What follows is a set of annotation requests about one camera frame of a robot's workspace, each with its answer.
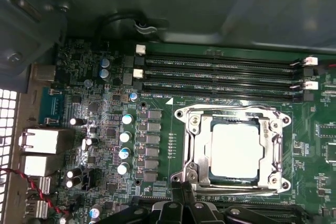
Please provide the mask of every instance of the integrated circuit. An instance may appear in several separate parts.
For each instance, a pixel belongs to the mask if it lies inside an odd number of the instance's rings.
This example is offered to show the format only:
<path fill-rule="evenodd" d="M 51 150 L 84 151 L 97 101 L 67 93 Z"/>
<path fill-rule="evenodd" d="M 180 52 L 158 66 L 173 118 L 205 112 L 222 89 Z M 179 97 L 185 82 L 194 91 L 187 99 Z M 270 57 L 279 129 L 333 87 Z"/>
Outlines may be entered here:
<path fill-rule="evenodd" d="M 148 119 L 159 120 L 161 119 L 161 116 L 162 116 L 161 110 L 150 110 L 148 112 Z"/>
<path fill-rule="evenodd" d="M 139 129 L 139 131 L 145 131 L 145 130 L 147 130 L 146 121 L 141 121 L 141 123 L 139 124 L 138 129 Z"/>
<path fill-rule="evenodd" d="M 148 131 L 157 132 L 161 130 L 161 124 L 160 123 L 148 123 L 147 125 Z"/>
<path fill-rule="evenodd" d="M 114 194 L 117 189 L 118 189 L 118 184 L 116 184 L 116 183 L 106 183 L 106 190 L 110 194 Z"/>
<path fill-rule="evenodd" d="M 132 81 L 133 81 L 133 74 L 124 73 L 123 79 L 122 79 L 122 84 L 123 85 L 132 85 Z"/>
<path fill-rule="evenodd" d="M 116 137 L 116 129 L 115 128 L 107 128 L 106 129 L 106 136 L 109 138 L 115 138 Z"/>
<path fill-rule="evenodd" d="M 112 101 L 120 101 L 120 95 L 117 94 L 112 95 Z"/>
<path fill-rule="evenodd" d="M 133 68 L 134 66 L 134 56 L 125 56 L 124 67 Z"/>
<path fill-rule="evenodd" d="M 336 163 L 336 143 L 327 143 L 326 152 L 325 161 L 327 163 Z"/>
<path fill-rule="evenodd" d="M 147 144 L 159 144 L 160 143 L 160 136 L 159 135 L 147 135 L 146 136 L 146 143 Z"/>
<path fill-rule="evenodd" d="M 99 108 L 99 104 L 96 103 L 96 102 L 91 102 L 88 106 L 88 110 L 90 112 L 97 112 L 98 111 L 98 108 Z"/>
<path fill-rule="evenodd" d="M 140 142 L 140 143 L 144 143 L 146 142 L 146 138 L 144 136 L 138 136 L 137 138 L 137 141 Z"/>
<path fill-rule="evenodd" d="M 114 78 L 114 79 L 112 80 L 112 85 L 113 85 L 113 86 L 120 86 L 120 84 L 121 84 L 121 81 L 120 81 L 119 78 Z"/>
<path fill-rule="evenodd" d="M 105 201 L 104 202 L 104 209 L 105 210 L 112 210 L 113 208 L 113 202 L 112 201 Z"/>
<path fill-rule="evenodd" d="M 146 156 L 148 156 L 148 157 L 158 157 L 159 156 L 159 148 L 146 147 Z"/>
<path fill-rule="evenodd" d="M 120 101 L 121 102 L 128 102 L 128 94 L 122 94 L 120 96 Z"/>
<path fill-rule="evenodd" d="M 96 157 L 89 156 L 88 157 L 88 164 L 95 164 L 96 163 Z"/>
<path fill-rule="evenodd" d="M 143 155 L 143 154 L 145 154 L 146 150 L 145 150 L 145 148 L 137 147 L 136 152 L 138 154 Z"/>
<path fill-rule="evenodd" d="M 74 96 L 72 96 L 72 98 L 71 98 L 71 102 L 72 102 L 73 104 L 80 104 L 81 101 L 82 101 L 82 97 L 79 96 L 79 95 L 74 95 Z"/>
<path fill-rule="evenodd" d="M 147 111 L 141 111 L 140 113 L 139 113 L 139 118 L 141 118 L 141 119 L 146 119 L 148 117 L 148 113 L 147 113 Z"/>
<path fill-rule="evenodd" d="M 136 161 L 136 166 L 144 166 L 144 165 L 145 165 L 144 160 L 137 160 Z"/>
<path fill-rule="evenodd" d="M 143 179 L 143 172 L 136 172 L 135 178 Z"/>

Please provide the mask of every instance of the capacitor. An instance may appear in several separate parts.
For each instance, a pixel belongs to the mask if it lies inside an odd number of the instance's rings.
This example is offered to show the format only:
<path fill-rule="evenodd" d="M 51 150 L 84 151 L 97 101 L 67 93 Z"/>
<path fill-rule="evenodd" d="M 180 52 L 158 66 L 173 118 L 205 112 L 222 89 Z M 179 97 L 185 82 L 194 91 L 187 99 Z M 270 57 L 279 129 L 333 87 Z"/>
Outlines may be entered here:
<path fill-rule="evenodd" d="M 86 87 L 87 89 L 91 88 L 93 86 L 93 81 L 87 79 L 84 81 L 84 87 Z"/>
<path fill-rule="evenodd" d="M 132 102 L 135 102 L 138 99 L 138 94 L 137 93 L 130 93 L 130 100 Z"/>
<path fill-rule="evenodd" d="M 71 118 L 70 119 L 70 124 L 73 126 L 82 126 L 87 124 L 88 121 L 86 119 L 82 119 L 82 118 Z"/>
<path fill-rule="evenodd" d="M 85 143 L 87 146 L 91 146 L 91 145 L 97 145 L 99 142 L 98 138 L 92 137 L 92 138 L 87 138 Z"/>
<path fill-rule="evenodd" d="M 94 206 L 92 206 L 91 210 L 89 211 L 89 216 L 92 219 L 97 219 L 101 212 L 103 211 L 102 207 L 99 204 L 95 204 Z"/>
<path fill-rule="evenodd" d="M 120 175 L 124 175 L 127 173 L 127 171 L 130 169 L 130 165 L 126 162 L 122 162 L 118 168 L 117 168 L 117 172 L 120 174 Z"/>
<path fill-rule="evenodd" d="M 100 218 L 92 218 L 89 222 L 89 224 L 95 224 L 97 223 L 98 221 L 100 221 Z"/>
<path fill-rule="evenodd" d="M 70 223 L 69 221 L 73 218 L 73 214 L 70 213 L 66 216 L 62 216 L 60 219 L 59 219 L 59 224 L 67 224 L 67 223 Z"/>
<path fill-rule="evenodd" d="M 131 150 L 128 148 L 123 148 L 119 152 L 120 159 L 126 159 L 131 155 Z"/>
<path fill-rule="evenodd" d="M 132 137 L 132 134 L 128 131 L 125 131 L 119 135 L 119 140 L 122 143 L 127 143 Z"/>
<path fill-rule="evenodd" d="M 111 68 L 110 61 L 108 59 L 106 59 L 106 58 L 101 59 L 100 66 L 102 68 L 106 68 L 106 69 L 110 69 Z"/>
<path fill-rule="evenodd" d="M 133 122 L 133 117 L 130 114 L 126 114 L 122 117 L 121 121 L 123 124 L 130 124 Z"/>
<path fill-rule="evenodd" d="M 88 146 L 86 145 L 86 139 L 84 138 L 82 140 L 82 145 L 80 147 L 82 149 L 82 151 L 87 151 L 88 150 Z"/>
<path fill-rule="evenodd" d="M 99 71 L 99 76 L 104 81 L 108 81 L 111 79 L 111 73 L 105 68 Z"/>
<path fill-rule="evenodd" d="M 80 177 L 74 177 L 67 181 L 66 186 L 68 188 L 71 188 L 71 187 L 79 185 L 81 182 L 82 180 L 80 179 Z"/>
<path fill-rule="evenodd" d="M 67 172 L 67 177 L 68 178 L 73 178 L 73 177 L 77 177 L 79 175 L 82 175 L 82 169 L 77 167 L 77 168 L 74 168 L 70 171 Z"/>

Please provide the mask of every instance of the blue capacitor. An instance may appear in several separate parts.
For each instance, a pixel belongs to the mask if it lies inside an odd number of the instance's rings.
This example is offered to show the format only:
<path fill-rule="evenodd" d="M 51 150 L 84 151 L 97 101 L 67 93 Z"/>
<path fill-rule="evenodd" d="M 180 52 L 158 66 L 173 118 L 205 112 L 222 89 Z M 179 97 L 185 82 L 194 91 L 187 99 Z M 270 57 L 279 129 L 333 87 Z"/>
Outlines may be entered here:
<path fill-rule="evenodd" d="M 132 102 L 135 102 L 138 99 L 137 93 L 130 93 L 130 99 Z"/>

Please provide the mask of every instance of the solid capacitor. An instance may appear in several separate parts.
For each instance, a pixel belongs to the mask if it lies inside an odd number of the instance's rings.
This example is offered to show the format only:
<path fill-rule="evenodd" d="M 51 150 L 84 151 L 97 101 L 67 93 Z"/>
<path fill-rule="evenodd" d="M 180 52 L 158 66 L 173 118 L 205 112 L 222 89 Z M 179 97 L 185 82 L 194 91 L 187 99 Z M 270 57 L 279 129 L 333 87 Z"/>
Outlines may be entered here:
<path fill-rule="evenodd" d="M 80 179 L 80 177 L 74 177 L 74 178 L 67 181 L 66 186 L 68 188 L 71 188 L 73 186 L 79 185 L 81 182 L 82 182 L 82 180 Z"/>
<path fill-rule="evenodd" d="M 122 142 L 122 143 L 127 143 L 132 137 L 132 134 L 128 131 L 125 131 L 123 133 L 120 134 L 119 136 L 119 140 Z"/>
<path fill-rule="evenodd" d="M 107 69 L 104 68 L 104 69 L 99 71 L 99 76 L 104 81 L 108 81 L 111 78 L 111 73 Z"/>
<path fill-rule="evenodd" d="M 109 69 L 109 68 L 111 67 L 111 64 L 110 64 L 110 61 L 109 61 L 108 59 L 103 58 L 103 59 L 101 59 L 101 61 L 100 61 L 100 66 L 101 66 L 102 68 L 107 68 L 107 69 Z"/>
<path fill-rule="evenodd" d="M 100 221 L 100 218 L 92 218 L 89 222 L 89 224 L 95 224 L 97 223 L 98 221 Z"/>
<path fill-rule="evenodd" d="M 87 124 L 88 121 L 86 119 L 82 119 L 82 118 L 71 118 L 70 119 L 70 124 L 73 126 L 82 126 Z"/>
<path fill-rule="evenodd" d="M 73 177 L 77 177 L 81 174 L 82 174 L 82 169 L 77 167 L 77 168 L 74 168 L 74 169 L 68 171 L 67 172 L 67 177 L 68 178 L 73 178 Z"/>
<path fill-rule="evenodd" d="M 130 114 L 126 114 L 121 118 L 123 124 L 130 124 L 133 122 L 133 117 Z"/>
<path fill-rule="evenodd" d="M 131 155 L 131 150 L 128 148 L 123 148 L 119 152 L 120 159 L 126 159 Z"/>
<path fill-rule="evenodd" d="M 91 88 L 93 86 L 93 81 L 87 79 L 84 81 L 84 87 L 86 87 L 87 89 Z"/>
<path fill-rule="evenodd" d="M 126 162 L 122 162 L 118 168 L 117 168 L 117 172 L 120 174 L 120 175 L 124 175 L 128 172 L 128 170 L 130 169 L 130 165 Z"/>
<path fill-rule="evenodd" d="M 92 219 L 97 219 L 102 211 L 103 211 L 102 207 L 99 204 L 95 204 L 94 206 L 92 206 L 92 209 L 89 212 L 89 216 Z"/>
<path fill-rule="evenodd" d="M 99 140 L 95 137 L 92 137 L 92 138 L 87 138 L 85 143 L 87 146 L 91 146 L 91 145 L 97 145 L 99 142 Z"/>

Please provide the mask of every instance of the mounting screw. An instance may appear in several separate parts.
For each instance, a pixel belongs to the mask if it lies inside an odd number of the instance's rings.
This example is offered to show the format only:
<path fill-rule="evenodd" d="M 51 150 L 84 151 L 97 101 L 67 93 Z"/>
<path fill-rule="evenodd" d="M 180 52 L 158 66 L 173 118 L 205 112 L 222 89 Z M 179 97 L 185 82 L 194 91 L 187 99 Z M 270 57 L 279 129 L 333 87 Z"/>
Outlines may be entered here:
<path fill-rule="evenodd" d="M 240 213 L 241 213 L 240 210 L 239 210 L 239 209 L 236 209 L 236 208 L 231 209 L 230 212 L 231 212 L 231 214 L 233 214 L 233 215 L 240 215 Z"/>
<path fill-rule="evenodd" d="M 15 52 L 12 55 L 10 55 L 7 60 L 11 62 L 12 64 L 17 64 L 22 60 L 22 55 L 19 52 Z"/>
<path fill-rule="evenodd" d="M 284 183 L 282 184 L 282 187 L 283 187 L 283 189 L 288 189 L 289 185 L 288 185 L 287 182 L 284 182 Z"/>
<path fill-rule="evenodd" d="M 192 116 L 191 118 L 190 118 L 190 122 L 191 122 L 191 124 L 192 125 L 197 125 L 198 124 L 198 117 L 197 116 Z"/>
<path fill-rule="evenodd" d="M 195 204 L 195 207 L 196 207 L 196 208 L 203 208 L 204 206 L 203 206 L 202 203 L 196 203 L 196 204 Z"/>
<path fill-rule="evenodd" d="M 170 205 L 169 205 L 169 208 L 176 208 L 177 207 L 177 204 L 175 204 L 175 203 L 171 203 Z"/>
<path fill-rule="evenodd" d="M 289 123 L 289 118 L 284 118 L 284 119 L 282 119 L 282 121 L 283 121 L 284 123 Z"/>
<path fill-rule="evenodd" d="M 134 212 L 135 215 L 140 215 L 140 214 L 142 214 L 142 213 L 143 213 L 143 210 L 142 210 L 142 209 L 136 210 L 136 211 Z"/>

